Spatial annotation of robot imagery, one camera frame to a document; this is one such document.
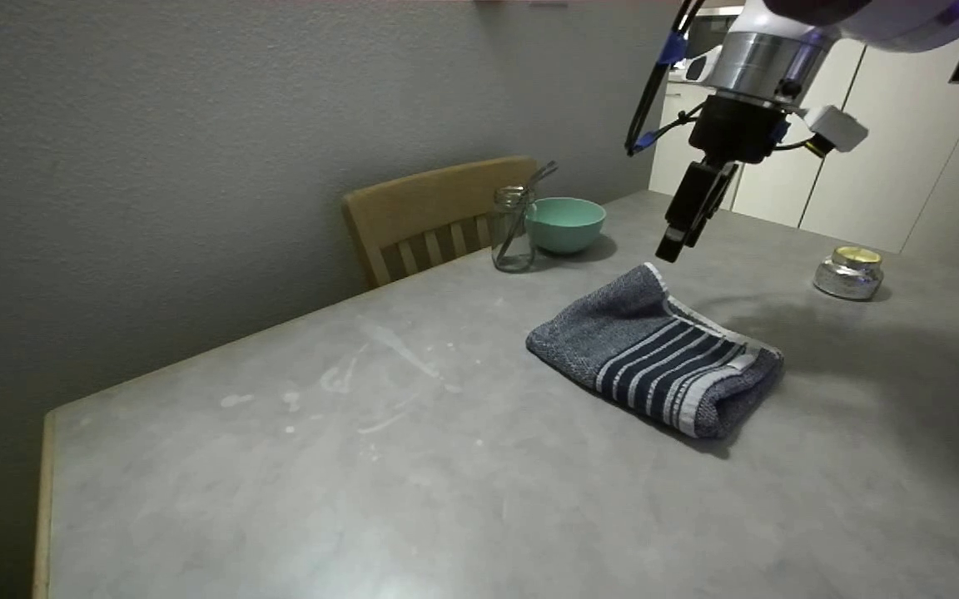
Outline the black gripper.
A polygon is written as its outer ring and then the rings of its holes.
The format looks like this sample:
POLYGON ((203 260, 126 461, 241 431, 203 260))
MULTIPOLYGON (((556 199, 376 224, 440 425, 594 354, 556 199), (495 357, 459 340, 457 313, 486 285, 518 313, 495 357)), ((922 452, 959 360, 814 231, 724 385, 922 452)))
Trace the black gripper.
POLYGON ((739 164, 761 164, 785 138, 789 121, 758 102, 709 97, 689 132, 689 144, 709 161, 724 164, 719 172, 693 164, 680 179, 665 210, 665 232, 654 257, 677 264, 684 247, 695 247, 712 213, 721 207, 739 164))

